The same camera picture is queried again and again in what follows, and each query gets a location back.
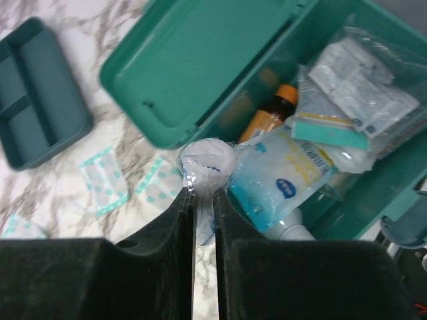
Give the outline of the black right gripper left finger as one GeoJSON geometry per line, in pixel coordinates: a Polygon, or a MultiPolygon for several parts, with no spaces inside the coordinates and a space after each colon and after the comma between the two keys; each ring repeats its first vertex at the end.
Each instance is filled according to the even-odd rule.
{"type": "Polygon", "coordinates": [[[3,240],[2,319],[191,319],[194,195],[119,243],[3,240]]]}

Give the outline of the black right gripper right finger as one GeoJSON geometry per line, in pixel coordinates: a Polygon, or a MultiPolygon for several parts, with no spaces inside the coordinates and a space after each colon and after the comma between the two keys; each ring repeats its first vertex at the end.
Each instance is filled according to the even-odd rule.
{"type": "Polygon", "coordinates": [[[417,319],[398,269],[371,241],[273,241],[213,199],[220,319],[417,319]]]}

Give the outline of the large blue bandage packet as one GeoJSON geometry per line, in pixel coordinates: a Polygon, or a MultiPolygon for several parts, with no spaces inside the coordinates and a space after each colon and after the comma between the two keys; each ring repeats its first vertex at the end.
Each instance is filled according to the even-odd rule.
{"type": "Polygon", "coordinates": [[[258,231],[265,233],[298,208],[334,173],[314,144],[291,137],[285,125],[238,145],[230,191],[258,231]]]}

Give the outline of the white blue tube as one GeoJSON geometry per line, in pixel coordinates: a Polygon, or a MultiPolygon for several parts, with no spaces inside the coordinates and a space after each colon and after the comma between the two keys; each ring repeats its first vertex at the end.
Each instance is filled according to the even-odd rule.
{"type": "Polygon", "coordinates": [[[228,143],[207,138],[187,145],[179,157],[183,185],[195,195],[196,245],[209,246],[215,238],[214,195],[228,184],[238,156],[228,143]]]}

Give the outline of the white dressing packet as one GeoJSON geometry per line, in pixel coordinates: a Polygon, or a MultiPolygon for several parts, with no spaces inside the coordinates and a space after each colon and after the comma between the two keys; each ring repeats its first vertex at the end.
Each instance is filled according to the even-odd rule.
{"type": "Polygon", "coordinates": [[[46,239],[45,232],[36,224],[12,214],[1,232],[2,239],[46,239]]]}

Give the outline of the white gauze packet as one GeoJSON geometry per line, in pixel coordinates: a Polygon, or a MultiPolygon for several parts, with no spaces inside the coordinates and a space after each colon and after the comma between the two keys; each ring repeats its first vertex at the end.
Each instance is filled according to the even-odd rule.
{"type": "Polygon", "coordinates": [[[352,174],[370,171],[376,162],[375,155],[359,149],[333,146],[326,153],[339,171],[352,174]]]}

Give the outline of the amber medicine bottle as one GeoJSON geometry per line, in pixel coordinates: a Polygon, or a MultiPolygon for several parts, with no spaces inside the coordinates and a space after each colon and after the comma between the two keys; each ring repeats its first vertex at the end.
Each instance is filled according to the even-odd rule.
{"type": "Polygon", "coordinates": [[[295,113],[297,104],[298,89],[291,85],[280,85],[272,100],[256,111],[238,139],[238,144],[283,125],[295,113]]]}

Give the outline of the clear packet teal strip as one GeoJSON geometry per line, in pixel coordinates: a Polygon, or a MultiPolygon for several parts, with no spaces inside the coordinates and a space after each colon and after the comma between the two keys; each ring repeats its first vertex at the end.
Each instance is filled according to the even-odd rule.
{"type": "Polygon", "coordinates": [[[308,77],[310,69],[298,70],[298,105],[294,113],[292,136],[296,139],[369,150],[370,142],[357,132],[352,122],[308,77]]]}

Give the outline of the clear bag of plasters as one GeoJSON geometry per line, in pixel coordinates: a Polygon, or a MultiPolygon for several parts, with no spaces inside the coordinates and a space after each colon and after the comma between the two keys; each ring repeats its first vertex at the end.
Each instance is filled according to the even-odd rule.
{"type": "Polygon", "coordinates": [[[378,20],[348,17],[306,67],[308,77],[382,158],[426,128],[426,54],[402,29],[387,39],[378,20]]]}

